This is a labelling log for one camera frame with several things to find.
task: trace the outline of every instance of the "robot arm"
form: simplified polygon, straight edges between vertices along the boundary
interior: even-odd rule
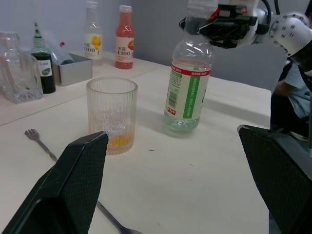
[[[305,73],[307,87],[312,91],[312,30],[309,19],[302,13],[290,12],[272,16],[258,8],[260,0],[231,0],[219,5],[207,24],[197,33],[207,37],[213,46],[229,49],[258,43],[281,46],[287,56]],[[180,27],[184,28],[185,20]]]

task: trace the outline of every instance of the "cutlery handle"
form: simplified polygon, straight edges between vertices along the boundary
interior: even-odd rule
[[[98,201],[97,202],[98,209],[106,216],[106,218],[118,229],[118,231],[121,233],[124,229],[124,227],[115,219],[114,216],[112,216],[111,213]]]
[[[55,157],[55,155],[41,142],[41,140],[36,140],[38,145],[50,156],[50,158],[56,162],[58,159]]]

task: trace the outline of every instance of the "shirt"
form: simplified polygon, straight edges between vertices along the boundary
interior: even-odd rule
[[[292,107],[299,118],[303,118],[310,115],[310,96],[306,95],[310,92],[304,83],[299,68],[296,64],[290,69],[285,83],[297,88],[288,97],[292,103]]]

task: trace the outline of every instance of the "fork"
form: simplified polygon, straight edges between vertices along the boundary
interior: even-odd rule
[[[50,156],[50,158],[57,162],[57,157],[54,156],[53,153],[40,141],[40,135],[35,129],[30,129],[25,132],[25,135],[30,139],[34,140],[39,144],[39,146]],[[120,234],[142,234],[138,231],[131,230],[128,228],[123,227],[115,218],[114,216],[109,213],[109,211],[98,201],[97,208],[107,217],[107,219],[118,229]]]
[[[25,132],[25,135],[30,139],[34,140],[38,143],[38,145],[50,156],[50,158],[56,162],[58,159],[55,157],[55,155],[42,143],[40,140],[40,135],[35,129],[30,129]]]

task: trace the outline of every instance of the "gray wall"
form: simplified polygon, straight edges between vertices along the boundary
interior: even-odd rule
[[[131,0],[98,0],[104,29],[104,48],[115,51],[120,4]],[[0,0],[0,31],[17,31],[24,47],[32,47],[33,22],[66,43],[67,50],[83,50],[86,0]]]
[[[281,12],[305,12],[310,0],[280,0]],[[135,57],[171,64],[172,51],[181,40],[178,23],[186,15],[188,0],[133,0],[136,33]],[[273,0],[269,0],[274,11]],[[215,48],[212,75],[273,90],[283,68],[284,51],[272,45],[238,49]]]

